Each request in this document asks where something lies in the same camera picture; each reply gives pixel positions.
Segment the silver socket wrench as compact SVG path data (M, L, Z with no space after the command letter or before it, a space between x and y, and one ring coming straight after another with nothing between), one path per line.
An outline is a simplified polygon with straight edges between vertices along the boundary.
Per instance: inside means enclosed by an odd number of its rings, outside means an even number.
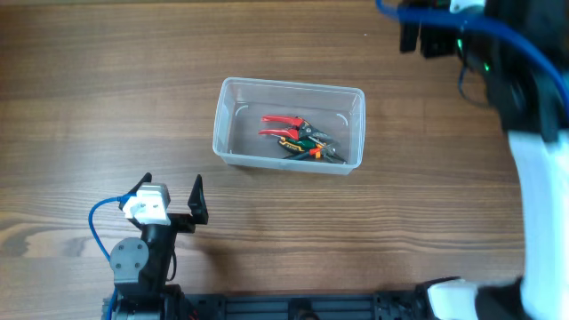
M335 153L335 146L333 143L322 142L317 138L310 137L310 139L316 144L315 148L321 148L322 155L331 155Z

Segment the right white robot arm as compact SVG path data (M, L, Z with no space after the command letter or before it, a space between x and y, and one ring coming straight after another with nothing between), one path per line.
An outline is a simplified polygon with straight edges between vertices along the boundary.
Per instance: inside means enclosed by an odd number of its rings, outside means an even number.
M438 319L568 316L568 3L566 0L403 1L402 52L456 55L485 84L521 190L525 271L508 284L444 280L427 290Z

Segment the black aluminium base frame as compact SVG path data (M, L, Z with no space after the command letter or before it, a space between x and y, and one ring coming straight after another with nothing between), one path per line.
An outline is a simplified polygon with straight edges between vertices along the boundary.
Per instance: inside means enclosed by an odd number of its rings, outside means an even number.
M227 296L188 294L198 319L288 320L304 309L321 320L432 319L421 291L380 291L367 294Z

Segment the red handled pruning shears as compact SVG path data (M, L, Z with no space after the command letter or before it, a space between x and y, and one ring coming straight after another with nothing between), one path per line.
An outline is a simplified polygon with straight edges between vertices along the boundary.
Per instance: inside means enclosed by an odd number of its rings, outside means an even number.
M321 141L333 140L329 134L318 130L307 120L298 116L266 115L261 118L263 123L287 124L286 128L268 128L259 131L259 135L276 135L293 140L310 140L310 137Z

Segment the clear plastic container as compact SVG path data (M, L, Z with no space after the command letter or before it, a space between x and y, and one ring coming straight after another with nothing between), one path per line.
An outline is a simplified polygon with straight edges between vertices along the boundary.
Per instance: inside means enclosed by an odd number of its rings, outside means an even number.
M222 84L212 149L226 164L347 175L364 144L357 88L242 77Z

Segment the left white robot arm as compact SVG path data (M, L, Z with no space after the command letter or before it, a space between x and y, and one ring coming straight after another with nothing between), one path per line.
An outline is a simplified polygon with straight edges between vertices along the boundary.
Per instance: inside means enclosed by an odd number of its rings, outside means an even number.
M189 213L169 213L165 184L148 172L118 199L125 218L140 231L121 240L109 254L115 292L106 303L104 319L198 319L197 309L171 281L177 272L175 242L208 223L203 179L197 175L188 197Z

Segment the green screwdriver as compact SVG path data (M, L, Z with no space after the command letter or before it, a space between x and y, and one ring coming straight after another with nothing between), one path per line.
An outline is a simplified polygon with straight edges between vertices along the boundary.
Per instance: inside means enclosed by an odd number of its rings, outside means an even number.
M283 147L293 154L299 154L316 148L317 144L313 140L293 140L285 138Z

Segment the orange black pliers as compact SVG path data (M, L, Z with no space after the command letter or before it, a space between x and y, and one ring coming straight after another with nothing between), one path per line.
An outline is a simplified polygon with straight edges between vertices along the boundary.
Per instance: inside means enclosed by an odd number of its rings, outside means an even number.
M290 153L288 160L318 160L324 159L332 164L345 164L347 161L337 154L333 144L319 140L293 140L280 137L278 145Z

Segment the black red screwdriver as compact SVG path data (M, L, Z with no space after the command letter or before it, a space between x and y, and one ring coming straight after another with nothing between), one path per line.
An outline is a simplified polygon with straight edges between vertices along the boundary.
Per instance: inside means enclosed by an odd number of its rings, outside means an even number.
M312 148L307 151L301 152L299 154L286 156L285 159L287 160L305 160L308 158L315 158L318 159L322 156L321 148Z

